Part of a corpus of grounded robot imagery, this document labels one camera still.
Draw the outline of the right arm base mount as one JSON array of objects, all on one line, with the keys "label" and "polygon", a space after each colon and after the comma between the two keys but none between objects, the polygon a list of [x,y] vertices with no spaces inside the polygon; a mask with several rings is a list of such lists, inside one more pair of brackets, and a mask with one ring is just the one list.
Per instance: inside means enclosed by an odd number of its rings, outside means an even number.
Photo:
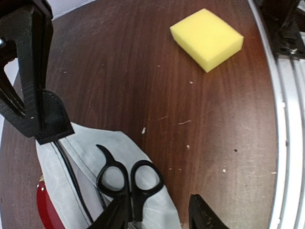
[{"label": "right arm base mount", "polygon": [[304,59],[305,13],[299,0],[256,0],[275,57]]}]

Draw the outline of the black scissors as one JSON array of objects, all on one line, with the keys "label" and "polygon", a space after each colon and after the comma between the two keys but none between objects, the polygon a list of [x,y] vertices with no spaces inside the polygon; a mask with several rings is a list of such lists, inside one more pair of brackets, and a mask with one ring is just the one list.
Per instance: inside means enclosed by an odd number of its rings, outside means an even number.
[{"label": "black scissors", "polygon": [[[132,223],[140,223],[143,221],[143,206],[148,198],[151,196],[155,195],[164,186],[164,179],[160,171],[157,169],[157,167],[150,161],[148,160],[139,160],[137,161],[132,169],[131,172],[128,173],[127,168],[119,161],[115,160],[110,151],[102,146],[102,145],[97,145],[97,148],[101,150],[105,156],[106,163],[104,167],[101,169],[100,173],[97,176],[96,180],[96,186],[98,190],[103,193],[104,195],[115,198],[119,195],[125,194],[129,201],[130,201],[130,222]],[[118,190],[113,190],[105,186],[102,182],[102,177],[106,170],[110,167],[115,167],[117,168],[124,180],[124,185],[121,189]],[[154,187],[150,189],[142,189],[136,184],[136,172],[139,168],[141,167],[150,167],[151,169],[154,170],[155,174],[159,178],[159,183],[156,184]]]}]

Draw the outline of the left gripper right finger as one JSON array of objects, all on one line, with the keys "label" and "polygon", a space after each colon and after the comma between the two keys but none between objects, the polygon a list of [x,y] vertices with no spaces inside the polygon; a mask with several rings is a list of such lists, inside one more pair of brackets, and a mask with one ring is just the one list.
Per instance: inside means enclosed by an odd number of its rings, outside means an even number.
[{"label": "left gripper right finger", "polygon": [[229,229],[199,194],[189,200],[190,229]]}]

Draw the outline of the yellow sponge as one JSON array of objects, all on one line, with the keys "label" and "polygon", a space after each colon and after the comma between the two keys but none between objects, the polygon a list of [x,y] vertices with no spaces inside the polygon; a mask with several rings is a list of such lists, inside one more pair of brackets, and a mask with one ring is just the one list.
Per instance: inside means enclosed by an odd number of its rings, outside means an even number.
[{"label": "yellow sponge", "polygon": [[176,43],[205,72],[210,72],[242,49],[244,36],[207,9],[170,27]]}]

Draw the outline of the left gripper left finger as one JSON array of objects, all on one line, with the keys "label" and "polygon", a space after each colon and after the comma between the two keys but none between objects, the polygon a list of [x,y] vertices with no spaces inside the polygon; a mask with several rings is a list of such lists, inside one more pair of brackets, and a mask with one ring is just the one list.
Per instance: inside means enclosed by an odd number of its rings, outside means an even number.
[{"label": "left gripper left finger", "polygon": [[115,197],[89,229],[127,229],[130,220],[130,201],[123,194]]}]

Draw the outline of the white zipper pouch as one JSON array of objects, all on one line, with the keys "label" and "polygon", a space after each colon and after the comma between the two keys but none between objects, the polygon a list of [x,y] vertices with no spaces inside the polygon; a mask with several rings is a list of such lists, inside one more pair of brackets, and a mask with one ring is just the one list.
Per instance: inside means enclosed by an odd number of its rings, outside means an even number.
[{"label": "white zipper pouch", "polygon": [[151,159],[123,132],[69,121],[61,99],[43,93],[46,123],[36,150],[46,190],[66,229],[97,227],[119,198],[127,229],[178,229],[178,211]]}]

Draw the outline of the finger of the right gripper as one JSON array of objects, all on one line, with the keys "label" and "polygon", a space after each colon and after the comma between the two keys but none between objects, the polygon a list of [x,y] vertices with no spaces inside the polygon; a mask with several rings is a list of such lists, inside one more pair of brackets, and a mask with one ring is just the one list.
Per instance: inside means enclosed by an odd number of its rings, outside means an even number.
[{"label": "finger of the right gripper", "polygon": [[[0,113],[26,137],[43,128],[43,91],[53,34],[53,14],[46,0],[0,2]],[[18,59],[20,98],[4,67]]]}]

